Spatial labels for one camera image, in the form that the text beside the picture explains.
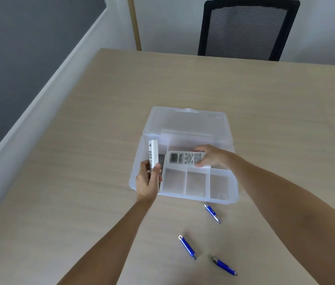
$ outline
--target office chair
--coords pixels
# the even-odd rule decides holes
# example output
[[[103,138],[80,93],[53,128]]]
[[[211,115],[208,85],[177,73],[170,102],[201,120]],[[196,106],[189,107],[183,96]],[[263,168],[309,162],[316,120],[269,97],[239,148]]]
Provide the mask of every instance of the office chair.
[[[206,1],[198,55],[279,61],[299,5],[296,0]]]

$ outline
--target translucent plastic box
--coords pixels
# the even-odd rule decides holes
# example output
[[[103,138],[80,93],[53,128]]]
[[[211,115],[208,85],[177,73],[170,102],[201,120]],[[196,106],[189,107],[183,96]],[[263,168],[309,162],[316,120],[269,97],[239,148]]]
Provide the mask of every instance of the translucent plastic box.
[[[148,141],[158,140],[158,153],[192,151],[212,144],[235,152],[227,115],[222,112],[153,107],[137,149],[129,186],[136,189],[140,162],[148,159]],[[236,177],[230,170],[171,164],[165,157],[159,195],[229,204],[239,199]]]

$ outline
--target light wood tabletop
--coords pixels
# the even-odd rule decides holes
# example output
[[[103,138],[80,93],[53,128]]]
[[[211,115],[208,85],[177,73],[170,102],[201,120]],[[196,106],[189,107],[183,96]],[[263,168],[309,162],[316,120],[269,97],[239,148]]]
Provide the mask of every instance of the light wood tabletop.
[[[335,208],[335,66],[101,49],[0,205],[0,284],[56,284],[127,212],[154,105],[226,112],[238,154]],[[221,225],[158,196],[118,284],[316,284],[239,191]]]

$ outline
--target forearm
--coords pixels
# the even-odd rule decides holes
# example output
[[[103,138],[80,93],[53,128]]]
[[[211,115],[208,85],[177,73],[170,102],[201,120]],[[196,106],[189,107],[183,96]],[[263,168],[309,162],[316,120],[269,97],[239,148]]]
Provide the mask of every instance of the forearm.
[[[136,202],[58,284],[116,284],[139,226],[150,206],[151,203],[145,200]]]
[[[335,284],[335,210],[302,187],[236,154],[229,153],[225,165],[304,268],[319,284]]]

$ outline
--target open lid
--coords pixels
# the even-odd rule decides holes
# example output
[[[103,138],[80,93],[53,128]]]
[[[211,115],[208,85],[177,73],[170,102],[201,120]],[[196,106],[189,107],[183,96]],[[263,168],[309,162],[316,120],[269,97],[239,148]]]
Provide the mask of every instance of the open lid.
[[[227,114],[154,106],[143,134],[186,134],[232,143]]]

